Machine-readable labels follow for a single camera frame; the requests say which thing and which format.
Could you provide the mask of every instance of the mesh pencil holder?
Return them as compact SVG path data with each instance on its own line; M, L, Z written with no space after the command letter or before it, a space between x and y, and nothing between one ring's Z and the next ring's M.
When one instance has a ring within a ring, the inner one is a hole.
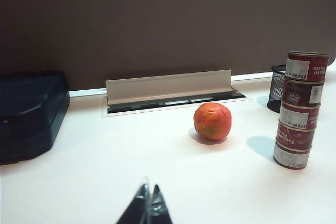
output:
M280 113L282 89L284 87L286 64L274 65L272 67L273 76L267 107L277 113Z

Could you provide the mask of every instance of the black printer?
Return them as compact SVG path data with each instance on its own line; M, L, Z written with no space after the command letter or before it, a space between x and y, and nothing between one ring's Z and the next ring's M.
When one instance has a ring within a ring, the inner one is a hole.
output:
M0 165L34 158L54 144L69 105L59 71L0 76Z

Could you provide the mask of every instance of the red tin can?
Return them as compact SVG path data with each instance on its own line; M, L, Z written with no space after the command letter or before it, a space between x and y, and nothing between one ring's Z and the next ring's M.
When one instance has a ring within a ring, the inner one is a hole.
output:
M309 153L310 148L307 150L286 148L276 141L273 158L279 165L285 168L299 170L307 166Z
M276 140L283 146L296 150L311 148L315 129L301 130L279 122Z
M301 81L323 81L329 56L318 52L289 52L285 76Z
M281 102L279 120L281 123L297 129L312 130L317 126L320 105L301 107Z
M297 81L285 77L282 100L288 104L316 107L321 103L324 81Z

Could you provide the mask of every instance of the white desk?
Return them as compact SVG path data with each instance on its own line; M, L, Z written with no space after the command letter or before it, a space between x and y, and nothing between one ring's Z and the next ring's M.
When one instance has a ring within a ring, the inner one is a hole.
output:
M103 118L103 95L71 98L53 148L1 167L1 223L115 223L143 177L158 183L174 223L336 223L336 71L327 71L303 170L272 158L278 114L270 81L234 85L227 140L197 141L198 105Z

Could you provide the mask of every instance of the dark partition wall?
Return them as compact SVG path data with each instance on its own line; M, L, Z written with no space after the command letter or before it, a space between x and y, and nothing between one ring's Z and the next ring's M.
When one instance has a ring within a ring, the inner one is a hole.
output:
M270 71L290 50L336 55L336 0L1 0L0 72L106 79Z

